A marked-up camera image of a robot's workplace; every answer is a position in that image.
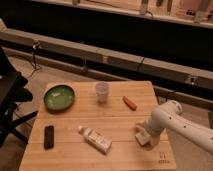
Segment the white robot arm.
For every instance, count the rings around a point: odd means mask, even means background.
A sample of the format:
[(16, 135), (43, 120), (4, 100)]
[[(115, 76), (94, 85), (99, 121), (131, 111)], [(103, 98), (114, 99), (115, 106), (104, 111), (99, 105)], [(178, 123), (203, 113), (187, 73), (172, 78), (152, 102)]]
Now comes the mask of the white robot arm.
[(161, 133), (170, 129), (213, 154), (213, 129), (183, 118), (182, 112), (181, 104), (174, 100), (157, 106), (148, 119), (136, 124), (136, 140), (141, 146), (153, 149), (159, 143)]

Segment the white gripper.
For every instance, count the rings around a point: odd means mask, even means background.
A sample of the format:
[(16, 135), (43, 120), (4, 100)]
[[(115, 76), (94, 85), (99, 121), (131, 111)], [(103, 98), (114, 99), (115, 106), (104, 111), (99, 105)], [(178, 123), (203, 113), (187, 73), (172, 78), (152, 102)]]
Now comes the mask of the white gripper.
[(135, 124), (135, 128), (137, 130), (137, 133), (141, 132), (141, 131), (146, 131), (150, 135), (149, 142), (147, 144), (145, 144), (144, 146), (140, 145), (141, 147), (143, 147), (143, 148), (154, 148), (158, 145), (158, 143), (160, 141), (161, 131), (156, 130), (153, 127), (153, 123), (151, 121), (145, 120), (144, 122), (138, 122), (138, 123)]

